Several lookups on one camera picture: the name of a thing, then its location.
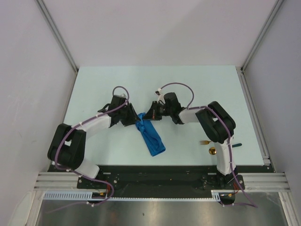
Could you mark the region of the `aluminium front frame rail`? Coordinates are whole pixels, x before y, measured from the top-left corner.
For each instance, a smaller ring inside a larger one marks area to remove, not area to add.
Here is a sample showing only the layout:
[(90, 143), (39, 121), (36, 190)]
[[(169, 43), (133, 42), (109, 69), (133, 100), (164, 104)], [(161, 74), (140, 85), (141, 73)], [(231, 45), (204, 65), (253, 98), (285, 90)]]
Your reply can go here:
[[(247, 192), (290, 192), (285, 173), (240, 173)], [(77, 191), (79, 177), (69, 172), (41, 172), (35, 190)]]

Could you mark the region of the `left aluminium corner post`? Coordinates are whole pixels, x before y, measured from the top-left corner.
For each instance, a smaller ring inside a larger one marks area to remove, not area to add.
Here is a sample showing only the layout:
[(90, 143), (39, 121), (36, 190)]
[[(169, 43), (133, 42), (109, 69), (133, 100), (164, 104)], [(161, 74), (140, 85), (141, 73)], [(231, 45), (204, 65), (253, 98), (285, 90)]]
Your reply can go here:
[(53, 37), (54, 39), (56, 40), (59, 48), (61, 49), (63, 55), (65, 56), (68, 64), (71, 66), (72, 70), (74, 71), (74, 73), (77, 75), (78, 74), (78, 71), (79, 71), (79, 68), (78, 66), (76, 65), (76, 62), (61, 34), (61, 32), (59, 31), (56, 23), (55, 23), (55, 20), (53, 19), (46, 3), (43, 1), (43, 0), (35, 0), (34, 1), (38, 7), (38, 9), (40, 10), (42, 16), (44, 17), (50, 31), (52, 32), (53, 34)]

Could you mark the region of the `gold spoon green handle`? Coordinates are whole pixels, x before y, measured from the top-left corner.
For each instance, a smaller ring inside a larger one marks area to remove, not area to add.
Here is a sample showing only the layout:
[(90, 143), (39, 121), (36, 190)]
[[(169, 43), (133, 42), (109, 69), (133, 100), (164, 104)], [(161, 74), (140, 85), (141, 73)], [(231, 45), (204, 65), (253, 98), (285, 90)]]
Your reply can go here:
[[(243, 145), (242, 143), (237, 143), (237, 144), (232, 145), (232, 147), (235, 148), (235, 147), (240, 147), (242, 145)], [(209, 153), (211, 155), (216, 155), (216, 148), (215, 147), (210, 147), (209, 148)]]

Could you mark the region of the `right aluminium corner post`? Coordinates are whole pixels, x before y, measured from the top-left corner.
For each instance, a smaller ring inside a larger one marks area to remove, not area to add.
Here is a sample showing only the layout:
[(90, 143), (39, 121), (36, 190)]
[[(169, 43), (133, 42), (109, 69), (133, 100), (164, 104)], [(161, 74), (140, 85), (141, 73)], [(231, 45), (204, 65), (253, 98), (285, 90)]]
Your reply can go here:
[(259, 34), (257, 35), (254, 44), (252, 45), (246, 59), (244, 60), (243, 64), (240, 67), (241, 72), (245, 72), (249, 63), (251, 62), (252, 58), (254, 57), (256, 51), (258, 50), (259, 46), (261, 45), (264, 37), (268, 33), (269, 28), (271, 27), (272, 23), (274, 22), (275, 18), (277, 17), (281, 7), (285, 3), (285, 0), (277, 0), (272, 7), (267, 19), (265, 20)]

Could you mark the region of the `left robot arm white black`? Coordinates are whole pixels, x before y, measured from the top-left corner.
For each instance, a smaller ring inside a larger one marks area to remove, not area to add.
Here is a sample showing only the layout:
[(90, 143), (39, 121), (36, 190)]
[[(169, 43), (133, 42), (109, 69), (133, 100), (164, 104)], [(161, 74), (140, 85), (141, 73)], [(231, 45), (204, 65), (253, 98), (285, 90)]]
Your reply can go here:
[(87, 177), (93, 188), (103, 185), (104, 177), (99, 174), (99, 166), (85, 159), (86, 141), (103, 129), (109, 129), (121, 122), (123, 126), (140, 121), (126, 97), (114, 95), (95, 116), (75, 126), (59, 124), (50, 148), (48, 159), (60, 170), (72, 170)]

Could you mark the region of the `gold fork green handle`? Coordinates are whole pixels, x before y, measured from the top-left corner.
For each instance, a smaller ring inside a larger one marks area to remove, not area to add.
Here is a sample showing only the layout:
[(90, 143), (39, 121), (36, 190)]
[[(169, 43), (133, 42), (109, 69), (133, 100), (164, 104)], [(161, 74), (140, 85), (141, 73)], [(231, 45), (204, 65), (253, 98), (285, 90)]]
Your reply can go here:
[(210, 144), (212, 141), (209, 141), (209, 140), (201, 140), (200, 141), (200, 144), (201, 145), (208, 145), (208, 144)]

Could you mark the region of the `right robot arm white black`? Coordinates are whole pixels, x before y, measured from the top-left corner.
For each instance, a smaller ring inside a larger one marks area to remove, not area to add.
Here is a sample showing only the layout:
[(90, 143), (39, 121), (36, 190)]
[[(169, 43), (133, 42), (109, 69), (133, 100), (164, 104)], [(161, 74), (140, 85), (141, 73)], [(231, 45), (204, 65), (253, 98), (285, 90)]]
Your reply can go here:
[(236, 165), (233, 159), (231, 141), (236, 123), (224, 108), (216, 101), (207, 106), (184, 108), (174, 92), (160, 94), (153, 101), (144, 120), (159, 121), (163, 116), (171, 117), (174, 124), (200, 123), (205, 134), (214, 143), (217, 151), (217, 184), (228, 189), (234, 183)]

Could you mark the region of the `aluminium corner post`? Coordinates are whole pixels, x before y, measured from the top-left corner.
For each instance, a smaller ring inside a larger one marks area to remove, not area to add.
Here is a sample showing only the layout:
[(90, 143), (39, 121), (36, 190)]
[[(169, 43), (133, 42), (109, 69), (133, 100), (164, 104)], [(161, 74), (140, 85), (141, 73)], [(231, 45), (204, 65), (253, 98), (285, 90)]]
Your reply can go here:
[(76, 62), (61, 34), (61, 32), (59, 31), (56, 23), (55, 23), (55, 20), (53, 19), (46, 3), (43, 1), (43, 0), (35, 0), (34, 1), (38, 7), (38, 9), (40, 10), (42, 16), (44, 17), (50, 31), (52, 32), (53, 34), (53, 37), (54, 39), (56, 40), (59, 48), (61, 49), (63, 55), (65, 56), (68, 64), (71, 66), (72, 70), (74, 71), (74, 73), (77, 75), (78, 74), (78, 71), (79, 71), (79, 68), (78, 66), (76, 65)]
[(285, 3), (285, 0), (277, 0), (272, 7), (267, 19), (265, 20), (259, 34), (257, 35), (254, 44), (252, 45), (246, 59), (244, 60), (243, 64), (240, 67), (241, 72), (245, 72), (249, 63), (251, 62), (252, 58), (254, 57), (256, 51), (258, 50), (259, 46), (261, 45), (264, 37), (268, 33), (269, 28), (271, 27), (272, 23), (274, 22), (275, 18), (277, 17), (281, 7)]

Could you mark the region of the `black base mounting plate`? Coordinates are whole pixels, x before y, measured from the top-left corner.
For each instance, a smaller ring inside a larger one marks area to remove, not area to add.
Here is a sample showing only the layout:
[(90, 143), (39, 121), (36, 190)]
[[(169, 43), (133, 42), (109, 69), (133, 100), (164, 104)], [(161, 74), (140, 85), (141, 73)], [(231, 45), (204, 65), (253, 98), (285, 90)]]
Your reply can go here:
[[(51, 166), (49, 172), (63, 172)], [(96, 191), (101, 197), (110, 183), (118, 198), (208, 198), (212, 190), (232, 191), (240, 184), (240, 173), (274, 173), (269, 166), (237, 166), (239, 183), (223, 178), (215, 166), (101, 166), (97, 181), (78, 179), (81, 191)]]

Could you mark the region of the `blue cloth napkin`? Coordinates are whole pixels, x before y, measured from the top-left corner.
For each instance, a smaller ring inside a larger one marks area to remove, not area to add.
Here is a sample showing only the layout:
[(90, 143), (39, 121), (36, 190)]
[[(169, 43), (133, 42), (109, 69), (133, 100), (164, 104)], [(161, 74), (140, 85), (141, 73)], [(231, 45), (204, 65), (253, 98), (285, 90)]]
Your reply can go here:
[(163, 153), (166, 148), (151, 121), (143, 119), (145, 115), (146, 113), (138, 114), (140, 120), (135, 123), (135, 126), (141, 133), (151, 156), (154, 157)]

